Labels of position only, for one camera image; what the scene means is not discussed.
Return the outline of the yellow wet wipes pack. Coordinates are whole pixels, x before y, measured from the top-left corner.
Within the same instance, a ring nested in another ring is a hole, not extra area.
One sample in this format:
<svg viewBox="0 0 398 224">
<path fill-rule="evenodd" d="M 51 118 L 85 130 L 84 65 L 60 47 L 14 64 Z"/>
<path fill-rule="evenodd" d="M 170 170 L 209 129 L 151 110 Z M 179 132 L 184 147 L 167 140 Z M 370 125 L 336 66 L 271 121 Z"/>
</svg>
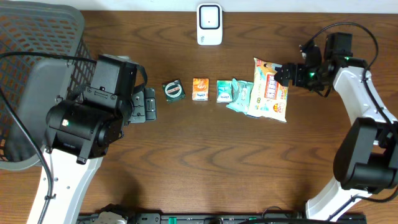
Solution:
<svg viewBox="0 0 398 224">
<path fill-rule="evenodd" d="M 288 88 L 274 77 L 282 65 L 254 58 L 254 84 L 251 90 L 248 116 L 265 117 L 286 123 Z"/>
</svg>

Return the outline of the dark green round-label box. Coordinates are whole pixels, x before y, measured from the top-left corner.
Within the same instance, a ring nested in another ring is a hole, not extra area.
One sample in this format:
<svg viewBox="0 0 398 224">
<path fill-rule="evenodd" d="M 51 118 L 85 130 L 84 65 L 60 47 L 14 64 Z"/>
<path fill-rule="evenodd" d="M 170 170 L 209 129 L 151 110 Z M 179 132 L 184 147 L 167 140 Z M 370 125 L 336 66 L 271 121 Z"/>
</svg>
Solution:
<svg viewBox="0 0 398 224">
<path fill-rule="evenodd" d="M 179 101 L 186 97 L 185 91 L 182 86 L 182 82 L 179 79 L 168 83 L 164 83 L 162 85 L 162 88 L 167 103 Z"/>
</svg>

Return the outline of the small teal tissue pack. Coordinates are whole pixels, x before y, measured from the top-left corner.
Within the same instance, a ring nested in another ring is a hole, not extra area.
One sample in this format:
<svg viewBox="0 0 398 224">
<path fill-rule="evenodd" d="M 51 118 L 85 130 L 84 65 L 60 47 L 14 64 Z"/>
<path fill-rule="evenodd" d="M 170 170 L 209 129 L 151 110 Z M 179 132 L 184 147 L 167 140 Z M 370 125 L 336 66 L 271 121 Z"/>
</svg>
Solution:
<svg viewBox="0 0 398 224">
<path fill-rule="evenodd" d="M 218 80 L 217 86 L 217 103 L 230 103 L 233 100 L 232 94 L 232 81 L 231 80 Z"/>
</svg>

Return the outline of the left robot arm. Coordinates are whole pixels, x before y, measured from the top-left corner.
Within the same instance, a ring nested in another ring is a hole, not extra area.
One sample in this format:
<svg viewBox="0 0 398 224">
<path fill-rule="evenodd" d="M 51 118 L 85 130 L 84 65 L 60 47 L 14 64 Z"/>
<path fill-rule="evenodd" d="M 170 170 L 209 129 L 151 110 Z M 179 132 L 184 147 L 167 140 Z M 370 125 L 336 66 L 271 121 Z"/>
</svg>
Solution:
<svg viewBox="0 0 398 224">
<path fill-rule="evenodd" d="M 64 100 L 46 117 L 44 167 L 29 223 L 75 223 L 91 180 L 124 127 L 156 119 L 155 90 L 87 86 L 83 102 Z"/>
</svg>

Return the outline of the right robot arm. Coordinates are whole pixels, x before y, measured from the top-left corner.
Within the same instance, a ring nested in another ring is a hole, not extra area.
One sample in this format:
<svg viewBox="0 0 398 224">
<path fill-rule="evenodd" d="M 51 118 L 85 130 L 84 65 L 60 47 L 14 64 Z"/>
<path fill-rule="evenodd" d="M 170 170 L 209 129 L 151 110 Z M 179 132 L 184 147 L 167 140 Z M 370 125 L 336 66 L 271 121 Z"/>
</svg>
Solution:
<svg viewBox="0 0 398 224">
<path fill-rule="evenodd" d="M 366 61 L 336 57 L 315 68 L 288 63 L 276 71 L 274 79 L 282 86 L 334 89 L 351 122 L 333 161 L 333 177 L 305 204 L 306 218 L 336 222 L 360 200 L 385 203 L 397 197 L 394 192 L 374 198 L 384 189 L 397 189 L 397 118 L 375 90 Z"/>
</svg>

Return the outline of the teal wipes pouch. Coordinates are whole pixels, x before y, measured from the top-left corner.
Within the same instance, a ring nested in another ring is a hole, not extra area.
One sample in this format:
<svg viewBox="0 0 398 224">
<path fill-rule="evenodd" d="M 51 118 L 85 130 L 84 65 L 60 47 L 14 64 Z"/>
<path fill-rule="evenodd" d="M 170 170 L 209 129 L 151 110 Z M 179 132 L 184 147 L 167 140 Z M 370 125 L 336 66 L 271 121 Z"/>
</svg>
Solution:
<svg viewBox="0 0 398 224">
<path fill-rule="evenodd" d="M 228 103 L 226 107 L 238 113 L 247 114 L 253 86 L 253 82 L 237 80 L 234 78 L 232 80 L 233 100 Z"/>
</svg>

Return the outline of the orange small tissue pack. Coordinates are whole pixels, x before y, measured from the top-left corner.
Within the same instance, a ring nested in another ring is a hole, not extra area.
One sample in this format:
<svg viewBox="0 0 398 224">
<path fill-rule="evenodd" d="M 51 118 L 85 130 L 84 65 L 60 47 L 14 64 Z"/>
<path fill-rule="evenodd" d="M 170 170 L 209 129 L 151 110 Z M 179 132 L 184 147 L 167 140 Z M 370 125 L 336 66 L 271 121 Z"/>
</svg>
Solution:
<svg viewBox="0 0 398 224">
<path fill-rule="evenodd" d="M 208 78 L 194 78 L 192 85 L 193 101 L 208 101 L 210 81 Z"/>
</svg>

